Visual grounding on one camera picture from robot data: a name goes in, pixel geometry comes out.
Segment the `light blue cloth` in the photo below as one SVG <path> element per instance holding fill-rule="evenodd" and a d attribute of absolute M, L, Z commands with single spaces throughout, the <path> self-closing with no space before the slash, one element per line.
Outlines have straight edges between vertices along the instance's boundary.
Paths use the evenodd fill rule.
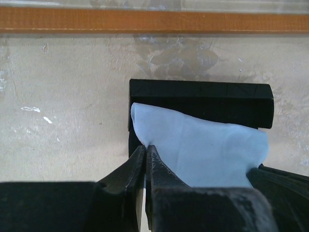
<path fill-rule="evenodd" d="M 131 116 L 138 139 L 191 187 L 252 187 L 246 173 L 268 154 L 267 135 L 256 129 L 139 103 Z"/>

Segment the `stain on wall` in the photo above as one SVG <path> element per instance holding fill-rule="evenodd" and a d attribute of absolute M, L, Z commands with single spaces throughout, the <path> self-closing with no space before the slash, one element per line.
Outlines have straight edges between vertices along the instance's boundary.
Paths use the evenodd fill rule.
<path fill-rule="evenodd" d="M 9 57 L 8 41 L 4 36 L 0 36 L 0 101 L 4 100 L 8 84 Z"/>

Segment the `fabric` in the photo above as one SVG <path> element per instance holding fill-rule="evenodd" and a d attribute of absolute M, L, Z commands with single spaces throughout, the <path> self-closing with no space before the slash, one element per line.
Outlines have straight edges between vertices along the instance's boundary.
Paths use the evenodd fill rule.
<path fill-rule="evenodd" d="M 263 131 L 194 118 L 177 111 L 134 103 L 138 139 L 155 145 L 162 161 L 191 187 L 252 187 L 246 177 L 267 157 Z"/>

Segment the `orange wooden frame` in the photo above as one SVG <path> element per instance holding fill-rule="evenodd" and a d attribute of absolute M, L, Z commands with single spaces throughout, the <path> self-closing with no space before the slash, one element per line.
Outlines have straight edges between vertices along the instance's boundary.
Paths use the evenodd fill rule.
<path fill-rule="evenodd" d="M 309 15 L 0 7 L 0 33 L 309 33 Z"/>

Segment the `glass pane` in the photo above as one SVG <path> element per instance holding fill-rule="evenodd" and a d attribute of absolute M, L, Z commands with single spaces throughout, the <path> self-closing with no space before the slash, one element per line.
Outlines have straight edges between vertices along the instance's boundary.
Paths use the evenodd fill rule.
<path fill-rule="evenodd" d="M 0 5 L 307 14 L 307 0 L 0 0 Z"/>

